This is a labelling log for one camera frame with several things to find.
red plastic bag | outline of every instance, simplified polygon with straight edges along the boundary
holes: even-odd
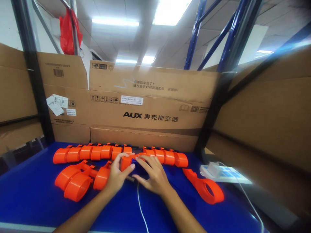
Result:
[[[77,29],[77,35],[78,35],[78,41],[79,41],[79,47],[81,46],[82,42],[82,33],[79,29],[79,22],[77,19],[77,16],[75,15],[74,11],[66,9],[66,15],[64,18],[59,17],[60,27],[61,27],[61,48],[64,52],[64,54],[75,54],[74,49],[74,41],[72,38],[72,24],[71,24],[71,16],[74,21],[75,27]]]

white label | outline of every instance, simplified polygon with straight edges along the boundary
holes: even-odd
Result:
[[[143,104],[143,98],[140,97],[133,97],[133,96],[121,96],[121,103],[123,104],[134,104],[134,105],[142,105]]]
[[[53,94],[53,97],[55,105],[59,105],[60,107],[63,108],[68,108],[68,98],[55,94]]]
[[[72,109],[72,108],[67,108],[67,115],[68,116],[76,116],[77,113],[75,112],[75,109]]]
[[[47,98],[46,103],[55,116],[59,116],[60,114],[64,113],[64,110],[59,105],[54,104],[54,96],[51,95],[49,98]]]

charging cable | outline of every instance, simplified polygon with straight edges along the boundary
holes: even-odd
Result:
[[[221,163],[222,165],[224,165],[225,167],[227,167],[224,163],[219,162],[219,161],[217,162],[218,166],[219,166],[220,163]],[[253,207],[253,210],[255,211],[255,213],[256,213],[256,215],[257,215],[259,221],[260,221],[260,224],[261,224],[261,231],[260,231],[260,232],[263,233],[264,230],[265,230],[265,227],[264,227],[264,225],[263,225],[263,222],[262,222],[261,218],[259,217],[259,215],[258,215],[257,211],[255,210],[253,204],[251,203],[250,199],[248,198],[248,196],[247,196],[247,194],[246,194],[244,188],[242,187],[241,183],[239,182],[239,179],[238,179],[236,176],[234,176],[234,177],[236,178],[236,180],[238,181],[239,185],[241,186],[241,189],[242,189],[242,191],[244,192],[244,194],[245,194],[245,196],[246,196],[248,202],[249,202],[250,205]]]
[[[138,187],[139,187],[139,182],[137,182],[137,198],[138,198],[138,204],[139,204],[140,213],[142,214],[143,220],[144,220],[145,225],[146,225],[147,233],[149,233],[148,226],[147,226],[145,217],[144,217],[144,215],[143,215],[142,207],[140,206],[140,201],[139,201],[139,188],[138,188]]]

blue work surface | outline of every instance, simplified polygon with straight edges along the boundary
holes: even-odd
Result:
[[[33,226],[57,227],[80,210],[97,193],[90,188],[80,202],[63,197],[54,185],[57,175],[68,164],[53,164],[59,148],[68,143],[55,142],[40,153],[14,167],[0,177],[0,222]],[[199,174],[200,161],[192,153],[186,154],[189,167]],[[260,224],[237,197],[219,184],[225,200],[215,205],[204,202],[182,170],[164,166],[167,177],[177,193],[208,233],[260,232]],[[139,186],[142,211],[149,232],[177,232],[175,224],[159,196]],[[146,232],[141,216],[137,183],[125,181],[121,190],[108,203],[91,227],[93,231]]]

ceiling light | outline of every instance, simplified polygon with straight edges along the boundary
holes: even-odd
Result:
[[[142,64],[152,64],[155,60],[154,56],[144,56]]]
[[[139,26],[139,22],[120,18],[93,18],[93,23],[114,26]]]
[[[117,59],[116,63],[136,64],[137,61],[135,61],[135,60]]]
[[[192,0],[159,0],[152,24],[175,26]]]
[[[272,51],[270,51],[270,50],[258,50],[257,52],[260,52],[260,53],[272,53]]]

